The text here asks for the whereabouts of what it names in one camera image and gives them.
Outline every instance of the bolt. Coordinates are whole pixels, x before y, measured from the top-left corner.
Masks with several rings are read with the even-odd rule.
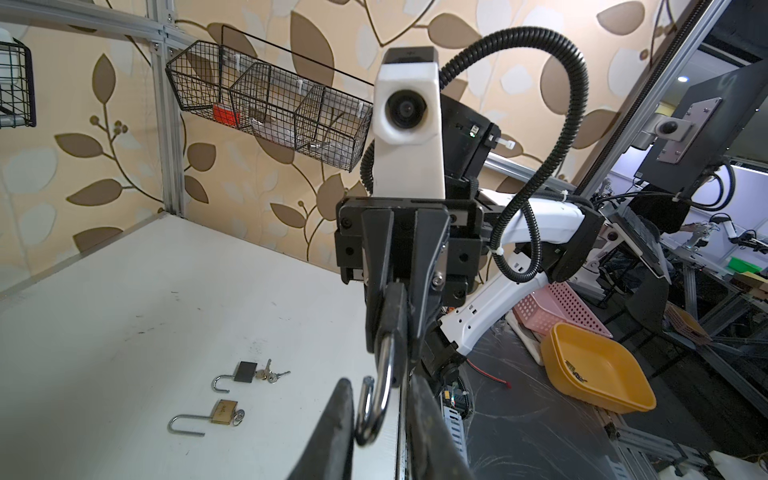
[[[440,272],[435,272],[435,275],[432,277],[432,286],[435,288],[439,288],[445,283],[445,277]]]

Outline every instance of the brass padlock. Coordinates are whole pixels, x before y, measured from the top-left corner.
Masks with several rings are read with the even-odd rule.
[[[245,417],[245,411],[242,409],[236,410],[236,407],[237,402],[234,400],[219,400],[219,402],[214,407],[214,411],[209,416],[188,415],[186,413],[176,415],[170,420],[170,422],[168,422],[168,431],[177,435],[192,435],[195,437],[205,436],[205,433],[202,432],[192,432],[190,430],[174,430],[174,422],[176,422],[177,419],[208,420],[211,423],[218,423],[219,425],[229,425],[231,423],[234,426],[238,426],[240,423],[242,423],[243,418]]]

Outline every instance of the red object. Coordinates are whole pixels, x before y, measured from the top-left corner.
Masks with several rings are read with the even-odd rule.
[[[503,384],[505,384],[507,386],[508,389],[512,388],[512,384],[510,382],[507,382],[506,380],[502,380],[500,378],[494,377],[490,373],[487,373],[487,372],[484,372],[484,371],[480,370],[478,367],[475,366],[474,363],[470,362],[469,359],[467,359],[467,363],[469,364],[469,366],[471,366],[473,369],[475,369],[475,371],[477,371],[477,373],[479,373],[480,375],[482,375],[484,377],[487,377],[487,378],[490,378],[494,382],[503,383]]]
[[[214,104],[214,120],[228,127],[237,127],[240,114],[222,104]]]

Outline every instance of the orange plastic tray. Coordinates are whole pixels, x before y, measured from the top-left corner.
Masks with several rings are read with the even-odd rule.
[[[565,395],[616,413],[656,408],[643,370],[618,342],[558,323],[541,341],[541,357],[549,381]]]

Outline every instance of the white tabletop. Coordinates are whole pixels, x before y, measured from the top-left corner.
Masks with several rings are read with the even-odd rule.
[[[338,379],[375,375],[362,285],[167,216],[0,302],[0,477],[285,478]],[[240,360],[291,374],[210,388]],[[208,415],[218,399],[238,427]],[[392,478],[397,401],[354,478]]]

